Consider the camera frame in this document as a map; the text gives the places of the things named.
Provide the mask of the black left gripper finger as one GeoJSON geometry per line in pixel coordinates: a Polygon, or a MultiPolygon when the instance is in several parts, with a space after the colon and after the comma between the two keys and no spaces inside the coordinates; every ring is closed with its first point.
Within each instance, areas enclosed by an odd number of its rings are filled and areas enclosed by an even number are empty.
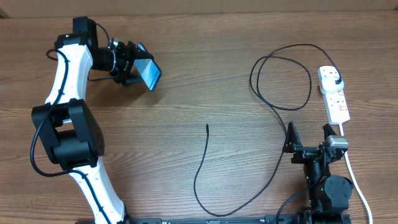
{"type": "Polygon", "coordinates": [[[147,51],[142,43],[137,45],[131,41],[127,43],[129,50],[129,61],[142,60],[142,59],[153,59],[154,56],[147,51]]]}
{"type": "Polygon", "coordinates": [[[131,86],[139,82],[142,82],[142,77],[140,75],[134,75],[133,73],[121,75],[120,78],[120,84],[123,86],[131,86]]]}

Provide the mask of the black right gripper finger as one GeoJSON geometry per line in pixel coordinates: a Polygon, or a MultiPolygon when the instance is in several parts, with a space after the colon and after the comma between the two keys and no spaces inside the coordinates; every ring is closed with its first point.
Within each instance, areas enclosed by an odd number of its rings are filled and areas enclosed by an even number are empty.
{"type": "Polygon", "coordinates": [[[299,138],[299,134],[294,126],[294,123],[291,121],[288,125],[287,135],[282,148],[282,152],[294,153],[298,147],[302,147],[302,143],[299,138]]]}
{"type": "Polygon", "coordinates": [[[335,131],[333,130],[331,125],[328,123],[323,126],[323,131],[324,131],[324,140],[326,140],[328,138],[328,136],[336,135],[335,131]]]}

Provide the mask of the blue smartphone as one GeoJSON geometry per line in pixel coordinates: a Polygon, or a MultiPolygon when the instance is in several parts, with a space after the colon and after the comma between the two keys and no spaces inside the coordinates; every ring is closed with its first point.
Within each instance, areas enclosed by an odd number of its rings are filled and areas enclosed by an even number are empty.
{"type": "Polygon", "coordinates": [[[154,91],[162,75],[162,71],[156,64],[154,58],[135,60],[133,66],[134,71],[132,73],[134,75],[140,75],[146,87],[150,91],[154,91]]]}

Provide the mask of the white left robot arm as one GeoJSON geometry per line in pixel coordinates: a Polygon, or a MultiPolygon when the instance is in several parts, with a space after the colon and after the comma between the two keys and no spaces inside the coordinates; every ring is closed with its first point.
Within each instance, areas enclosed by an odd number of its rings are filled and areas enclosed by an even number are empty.
{"type": "Polygon", "coordinates": [[[70,175],[92,209],[93,223],[133,223],[107,175],[104,137],[85,101],[91,70],[109,73],[123,86],[143,82],[155,90],[162,71],[143,44],[108,39],[98,43],[99,24],[88,17],[73,19],[73,31],[57,37],[53,51],[57,71],[42,106],[32,109],[36,128],[30,163],[44,177],[70,175]]]}

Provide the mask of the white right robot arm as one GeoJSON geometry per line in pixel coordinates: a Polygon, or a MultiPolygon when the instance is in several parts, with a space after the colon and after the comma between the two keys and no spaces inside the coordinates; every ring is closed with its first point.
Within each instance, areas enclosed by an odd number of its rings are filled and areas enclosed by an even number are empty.
{"type": "Polygon", "coordinates": [[[329,124],[323,126],[324,141],[317,147],[305,147],[290,122],[282,151],[292,153],[291,163],[303,165],[307,186],[287,199],[279,208],[279,223],[350,223],[349,208],[353,182],[343,176],[331,175],[329,164],[340,160],[348,150],[348,141],[337,135],[329,124]],[[308,193],[309,207],[301,208],[295,215],[281,218],[283,208],[304,193],[308,193]]]}

